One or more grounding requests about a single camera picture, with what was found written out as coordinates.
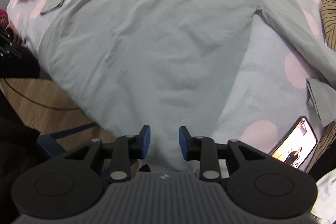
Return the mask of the smartphone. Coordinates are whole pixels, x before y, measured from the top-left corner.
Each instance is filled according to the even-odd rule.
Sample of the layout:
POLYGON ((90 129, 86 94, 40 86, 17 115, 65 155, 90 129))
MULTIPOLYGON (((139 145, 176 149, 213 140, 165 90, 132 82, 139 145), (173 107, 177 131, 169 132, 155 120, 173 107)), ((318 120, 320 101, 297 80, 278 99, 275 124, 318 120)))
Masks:
POLYGON ((300 116, 269 155, 298 169, 317 145, 317 137, 306 118, 300 116))

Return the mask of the brown striped garment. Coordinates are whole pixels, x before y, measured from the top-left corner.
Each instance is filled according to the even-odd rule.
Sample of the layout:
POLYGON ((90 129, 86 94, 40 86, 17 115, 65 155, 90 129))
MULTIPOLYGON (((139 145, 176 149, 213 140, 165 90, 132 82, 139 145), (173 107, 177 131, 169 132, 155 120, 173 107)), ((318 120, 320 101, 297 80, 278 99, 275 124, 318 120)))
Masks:
MULTIPOLYGON (((335 51, 335 0, 322 0, 320 8, 327 46, 335 51)), ((317 181, 335 169, 335 122, 329 124, 322 135, 306 173, 317 181)))

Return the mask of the red bag on floor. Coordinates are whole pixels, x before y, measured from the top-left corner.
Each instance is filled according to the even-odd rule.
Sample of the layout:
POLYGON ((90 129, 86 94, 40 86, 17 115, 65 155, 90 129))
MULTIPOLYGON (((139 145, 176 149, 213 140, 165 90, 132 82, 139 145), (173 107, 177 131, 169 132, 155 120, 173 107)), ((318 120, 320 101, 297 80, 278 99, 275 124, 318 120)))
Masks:
POLYGON ((5 30, 9 25, 9 19, 7 12, 3 9, 0 9, 0 27, 5 30))

